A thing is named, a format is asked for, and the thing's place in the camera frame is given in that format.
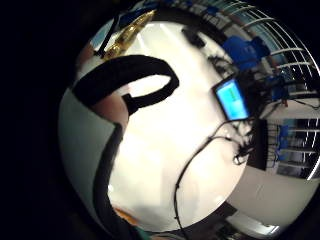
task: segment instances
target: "dark background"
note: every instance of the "dark background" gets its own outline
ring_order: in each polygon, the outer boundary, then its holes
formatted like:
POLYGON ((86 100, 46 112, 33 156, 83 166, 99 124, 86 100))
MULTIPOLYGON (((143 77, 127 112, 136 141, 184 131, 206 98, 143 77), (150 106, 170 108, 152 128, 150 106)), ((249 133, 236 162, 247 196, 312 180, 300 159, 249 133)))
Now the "dark background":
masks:
MULTIPOLYGON (((319 62, 317 1, 250 2, 288 25, 319 62)), ((2 97, 8 113, 2 118, 6 121, 2 235, 10 239, 107 239, 87 216, 63 174, 56 141, 57 109, 80 47, 99 24, 130 3, 48 0, 6 4, 2 97)), ((313 238, 319 222, 319 197, 313 202, 283 239, 313 238)))

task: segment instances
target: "gold object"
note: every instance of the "gold object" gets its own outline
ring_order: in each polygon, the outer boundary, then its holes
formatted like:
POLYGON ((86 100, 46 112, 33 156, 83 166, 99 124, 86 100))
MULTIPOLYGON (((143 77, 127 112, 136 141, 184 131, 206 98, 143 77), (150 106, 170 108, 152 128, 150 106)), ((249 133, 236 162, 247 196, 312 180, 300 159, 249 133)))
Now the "gold object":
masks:
POLYGON ((106 51, 103 60, 119 57, 123 55, 136 39, 138 33, 147 25, 154 17, 155 10, 144 13, 136 18, 130 25, 125 27, 119 36, 106 51))

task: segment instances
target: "electronic device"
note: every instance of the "electronic device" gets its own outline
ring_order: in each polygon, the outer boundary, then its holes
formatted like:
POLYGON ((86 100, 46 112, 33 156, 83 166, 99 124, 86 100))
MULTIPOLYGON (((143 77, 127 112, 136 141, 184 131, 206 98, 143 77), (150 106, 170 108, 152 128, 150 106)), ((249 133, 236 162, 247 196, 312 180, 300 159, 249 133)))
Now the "electronic device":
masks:
POLYGON ((228 120, 244 119, 250 116, 246 100, 235 78, 223 80, 214 86, 212 91, 228 120))

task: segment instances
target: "white table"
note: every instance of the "white table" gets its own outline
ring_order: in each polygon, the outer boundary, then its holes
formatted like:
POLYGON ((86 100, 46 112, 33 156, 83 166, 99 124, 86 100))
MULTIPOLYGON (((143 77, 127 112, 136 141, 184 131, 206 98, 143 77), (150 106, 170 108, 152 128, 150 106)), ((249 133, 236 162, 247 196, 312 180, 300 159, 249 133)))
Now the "white table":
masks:
MULTIPOLYGON (((221 79, 206 60, 210 53, 224 52, 203 34, 200 34, 206 42, 203 52, 192 47, 181 33, 182 27, 152 22, 126 53, 164 59, 180 79, 180 87, 171 97, 131 116, 111 175, 112 204, 134 216, 139 226, 148 231, 179 228, 173 208, 179 173, 206 136, 224 121, 210 94, 210 88, 221 79)), ((130 92, 133 96, 146 94, 164 81, 165 77, 148 77, 130 84, 130 92)), ((218 135, 232 136, 230 130, 230 126, 225 126, 218 135)), ((191 163, 178 190, 183 226, 208 216, 233 191, 245 168, 245 164, 233 163, 235 153, 233 143, 219 139, 191 163)))

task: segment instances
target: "laptop screen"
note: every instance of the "laptop screen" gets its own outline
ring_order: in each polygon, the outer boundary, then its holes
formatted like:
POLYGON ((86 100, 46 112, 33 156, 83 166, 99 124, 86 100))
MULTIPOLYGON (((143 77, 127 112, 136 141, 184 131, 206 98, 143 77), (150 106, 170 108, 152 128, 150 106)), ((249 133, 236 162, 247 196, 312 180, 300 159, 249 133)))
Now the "laptop screen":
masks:
POLYGON ((216 95, 229 120, 244 119, 249 117, 239 85, 235 79, 219 86, 216 95))

